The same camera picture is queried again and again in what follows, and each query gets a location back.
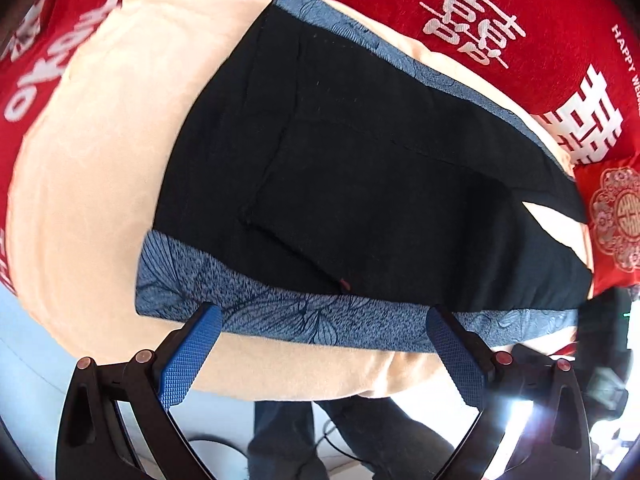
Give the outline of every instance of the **black pants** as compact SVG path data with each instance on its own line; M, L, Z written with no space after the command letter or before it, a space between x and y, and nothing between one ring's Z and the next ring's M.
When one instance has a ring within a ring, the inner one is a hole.
M354 396L317 404L374 480L428 480L453 452L449 442L410 418L392 399ZM311 402L256 402L254 431L250 480L328 479L316 454Z

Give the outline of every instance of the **beige blanket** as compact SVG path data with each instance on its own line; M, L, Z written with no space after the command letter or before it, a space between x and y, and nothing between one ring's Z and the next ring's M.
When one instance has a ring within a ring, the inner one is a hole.
M175 137L200 90L270 0L124 0L69 62L28 132L10 191L8 253L30 315L76 357L128 360L179 326L137 316L136 266ZM422 44L330 2L405 53L516 112L570 172L567 153L489 83ZM532 214L590 264L583 226ZM553 351L564 330L538 341ZM427 380L432 354L223 333L195 387L247 400L386 396Z

